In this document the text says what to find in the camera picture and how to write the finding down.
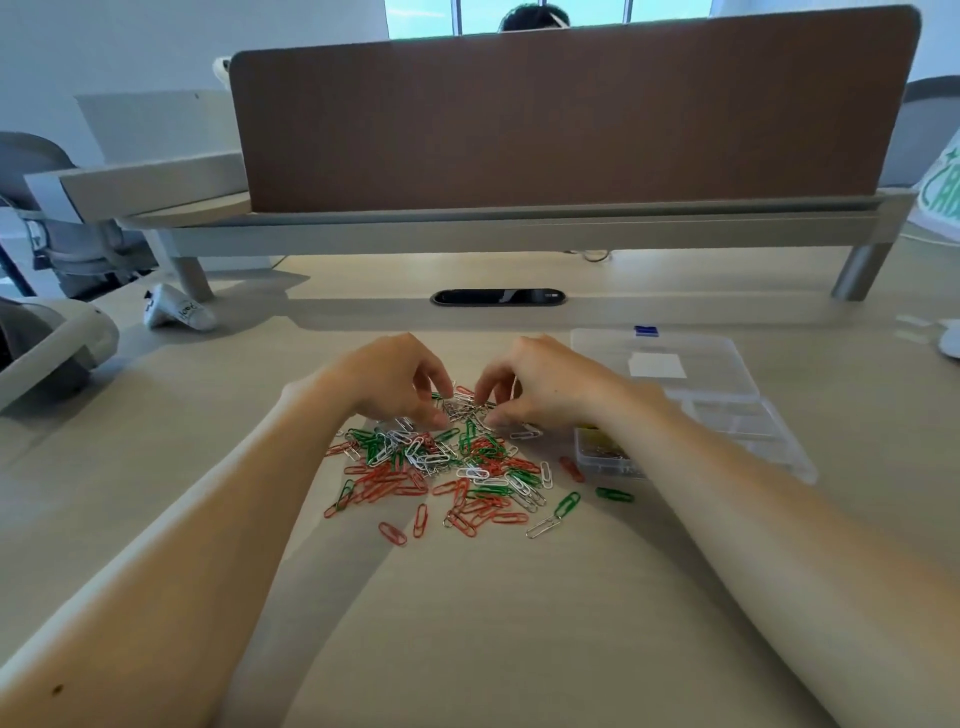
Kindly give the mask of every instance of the window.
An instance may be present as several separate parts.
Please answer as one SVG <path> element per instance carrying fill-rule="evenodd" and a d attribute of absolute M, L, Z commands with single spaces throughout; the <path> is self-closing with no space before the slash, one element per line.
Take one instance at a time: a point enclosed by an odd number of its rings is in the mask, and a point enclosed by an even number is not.
<path fill-rule="evenodd" d="M 520 0 L 386 0 L 390 38 L 496 33 Z M 708 17 L 712 0 L 555 0 L 574 27 Z"/>
<path fill-rule="evenodd" d="M 450 36 L 449 0 L 386 0 L 390 39 Z"/>

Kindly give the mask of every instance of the person's left arm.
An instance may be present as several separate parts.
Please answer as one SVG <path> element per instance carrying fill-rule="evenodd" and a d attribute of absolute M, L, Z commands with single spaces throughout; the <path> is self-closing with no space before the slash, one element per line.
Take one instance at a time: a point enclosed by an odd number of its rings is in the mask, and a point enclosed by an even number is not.
<path fill-rule="evenodd" d="M 353 414 L 438 428 L 411 334 L 288 385 L 221 463 L 97 573 L 0 668 L 0 725 L 200 726 L 260 616 L 324 453 Z"/>

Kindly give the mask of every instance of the black hair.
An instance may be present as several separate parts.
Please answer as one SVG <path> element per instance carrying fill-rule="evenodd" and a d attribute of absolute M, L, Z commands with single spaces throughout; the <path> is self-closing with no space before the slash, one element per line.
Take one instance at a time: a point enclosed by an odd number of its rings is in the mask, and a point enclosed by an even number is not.
<path fill-rule="evenodd" d="M 538 31 L 542 28 L 561 28 L 553 17 L 556 15 L 569 26 L 570 16 L 556 5 L 527 3 L 518 5 L 500 21 L 500 33 L 508 31 Z"/>

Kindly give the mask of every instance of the computer mouse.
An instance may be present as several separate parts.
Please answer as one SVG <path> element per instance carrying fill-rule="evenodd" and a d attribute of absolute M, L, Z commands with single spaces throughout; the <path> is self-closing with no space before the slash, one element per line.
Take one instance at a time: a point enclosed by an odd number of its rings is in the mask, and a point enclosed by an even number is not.
<path fill-rule="evenodd" d="M 940 351 L 954 359 L 960 359 L 960 327 L 950 327 L 940 337 Z"/>

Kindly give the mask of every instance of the pile of paper clips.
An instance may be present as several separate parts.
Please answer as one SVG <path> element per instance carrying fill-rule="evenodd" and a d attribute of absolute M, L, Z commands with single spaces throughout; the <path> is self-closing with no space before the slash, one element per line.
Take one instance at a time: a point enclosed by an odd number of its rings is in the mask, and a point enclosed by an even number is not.
<path fill-rule="evenodd" d="M 379 423 L 373 431 L 349 429 L 338 433 L 344 436 L 344 442 L 331 447 L 326 454 L 343 453 L 355 464 L 344 468 L 344 474 L 351 479 L 344 483 L 336 502 L 326 509 L 325 518 L 348 506 L 375 503 L 386 496 L 453 495 L 443 524 L 474 538 L 485 523 L 527 523 L 530 514 L 546 506 L 543 491 L 553 488 L 549 464 L 537 465 L 519 457 L 516 445 L 484 425 L 492 404 L 474 404 L 473 393 L 462 386 L 456 387 L 452 400 L 443 400 L 436 394 L 434 399 L 452 423 L 463 424 L 462 429 L 454 426 L 432 435 L 416 432 L 413 423 L 401 418 Z M 528 440 L 542 434 L 535 427 L 524 425 L 521 431 L 509 435 L 509 440 Z M 564 468 L 569 471 L 565 462 Z M 452 474 L 452 479 L 431 489 L 427 479 L 445 474 Z M 579 500 L 580 494 L 569 494 L 553 515 L 528 529 L 527 536 L 536 538 L 559 525 Z M 423 535 L 428 517 L 427 504 L 422 503 L 414 520 L 414 538 Z M 392 544 L 407 543 L 406 535 L 394 525 L 382 522 L 379 528 Z"/>

